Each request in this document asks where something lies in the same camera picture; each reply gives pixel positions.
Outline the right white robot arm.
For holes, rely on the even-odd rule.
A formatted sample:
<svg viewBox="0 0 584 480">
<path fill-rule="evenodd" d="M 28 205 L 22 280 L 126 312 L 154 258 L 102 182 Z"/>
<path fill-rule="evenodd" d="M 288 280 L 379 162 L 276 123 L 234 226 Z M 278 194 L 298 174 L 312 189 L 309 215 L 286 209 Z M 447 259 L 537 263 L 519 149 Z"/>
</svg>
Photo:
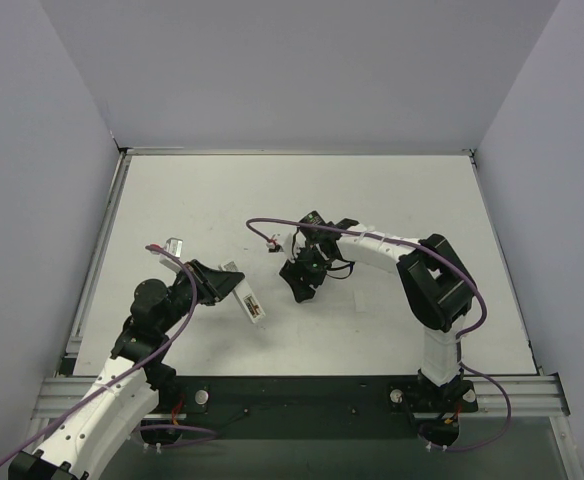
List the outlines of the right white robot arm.
<svg viewBox="0 0 584 480">
<path fill-rule="evenodd" d="M 341 262 L 351 271 L 357 264 L 396 274 L 414 317 L 424 326 L 420 373 L 437 387 L 461 373 L 455 325 L 471 309 L 474 292 L 469 272 L 447 239 L 433 234 L 425 240 L 403 239 L 369 228 L 356 220 L 326 222 L 313 211 L 280 249 L 286 261 L 279 275 L 296 302 L 314 298 L 328 274 Z"/>
</svg>

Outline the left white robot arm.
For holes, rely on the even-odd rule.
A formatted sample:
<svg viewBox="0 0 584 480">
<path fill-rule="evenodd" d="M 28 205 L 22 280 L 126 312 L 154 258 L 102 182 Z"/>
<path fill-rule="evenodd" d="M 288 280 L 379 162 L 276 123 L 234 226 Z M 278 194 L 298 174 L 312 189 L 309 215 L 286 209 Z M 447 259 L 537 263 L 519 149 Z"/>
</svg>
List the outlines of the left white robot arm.
<svg viewBox="0 0 584 480">
<path fill-rule="evenodd" d="M 176 371 L 163 359 L 175 341 L 168 332 L 185 327 L 199 305 L 213 306 L 244 280 L 240 271 L 180 263 L 172 285 L 142 281 L 101 372 L 70 413 L 64 413 L 32 453 L 11 460 L 11 479 L 97 479 L 151 411 L 176 402 Z"/>
</svg>

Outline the white remote control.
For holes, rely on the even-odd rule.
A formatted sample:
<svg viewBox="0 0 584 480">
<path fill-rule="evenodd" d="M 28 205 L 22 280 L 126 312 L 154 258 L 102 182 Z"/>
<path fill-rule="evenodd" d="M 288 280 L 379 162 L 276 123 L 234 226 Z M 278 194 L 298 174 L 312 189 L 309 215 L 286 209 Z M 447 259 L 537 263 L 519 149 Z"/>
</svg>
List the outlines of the white remote control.
<svg viewBox="0 0 584 480">
<path fill-rule="evenodd" d="M 219 268 L 224 272 L 243 273 L 232 260 L 222 262 Z M 232 293 L 252 324 L 258 324 L 266 317 L 263 305 L 249 285 L 247 276 L 233 289 Z"/>
</svg>

